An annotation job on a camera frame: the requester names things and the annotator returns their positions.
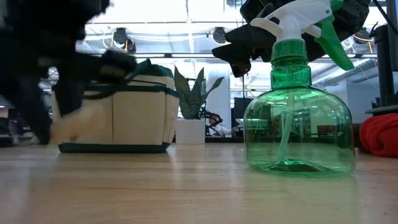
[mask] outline red cloth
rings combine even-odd
[[[398,157],[398,114],[373,116],[359,129],[363,147],[381,157]]]

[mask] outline white plant pot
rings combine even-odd
[[[177,121],[175,143],[177,144],[204,144],[206,138],[205,120]]]

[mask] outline wooden floor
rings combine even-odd
[[[398,223],[398,159],[360,154],[350,177],[256,174],[240,144],[168,154],[0,149],[1,224]]]

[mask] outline snake plant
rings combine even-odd
[[[223,79],[224,77],[218,78],[214,82],[213,86],[208,91],[205,91],[206,80],[205,70],[203,68],[200,70],[192,89],[190,89],[188,79],[181,75],[178,68],[175,67],[175,89],[180,94],[180,109],[184,119],[195,119],[197,117],[197,114],[199,113],[201,106],[205,103],[209,93],[219,87]]]

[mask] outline clear plastic bottle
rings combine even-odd
[[[342,0],[296,0],[252,26],[277,37],[272,48],[272,90],[244,116],[246,162],[257,170],[300,177],[349,174],[355,168],[351,114],[342,100],[311,87],[305,42],[315,37],[341,68],[354,67],[336,35],[332,11]],[[271,21],[278,18],[279,23]]]
[[[246,162],[257,170],[301,177],[355,168],[351,114],[335,95],[311,87],[306,58],[274,63],[272,90],[246,110]]]

